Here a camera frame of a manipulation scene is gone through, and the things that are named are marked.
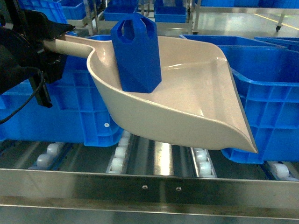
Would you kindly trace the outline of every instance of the blue plastic crate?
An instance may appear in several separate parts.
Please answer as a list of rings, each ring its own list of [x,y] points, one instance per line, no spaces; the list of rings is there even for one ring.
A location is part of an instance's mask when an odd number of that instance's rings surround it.
[[[122,129],[112,120],[87,71],[86,59],[69,56],[63,78],[47,87],[53,106],[45,108],[32,99],[0,125],[0,140],[62,141],[99,147],[119,141]],[[0,118],[18,108],[31,93],[25,81],[0,95]]]
[[[257,7],[259,0],[235,0],[235,7]]]
[[[181,38],[186,38],[194,41],[203,41],[222,46],[257,46],[257,47],[279,47],[272,43],[253,40],[240,36],[216,36],[216,35],[180,35]]]
[[[49,20],[58,23],[67,23],[62,6],[58,2],[44,0],[19,0],[22,9],[35,10],[46,14]]]
[[[259,154],[222,153],[238,163],[299,161],[299,52],[280,48],[221,48]]]
[[[254,39],[279,44],[288,50],[299,51],[299,37],[255,37]]]
[[[104,10],[104,18],[106,21],[118,21],[125,15],[137,12],[136,6],[108,6]]]
[[[65,17],[68,20],[81,20],[86,16],[83,0],[60,0]]]
[[[155,22],[186,22],[186,8],[184,7],[157,7]]]
[[[260,0],[258,6],[262,8],[272,8],[273,4],[274,0]]]
[[[96,41],[110,41],[111,35],[95,35],[95,36],[90,36],[89,39],[96,40]]]
[[[202,0],[201,6],[207,7],[233,7],[235,0]]]
[[[299,8],[299,0],[274,0],[273,8]]]
[[[138,0],[111,0],[108,6],[138,6]]]

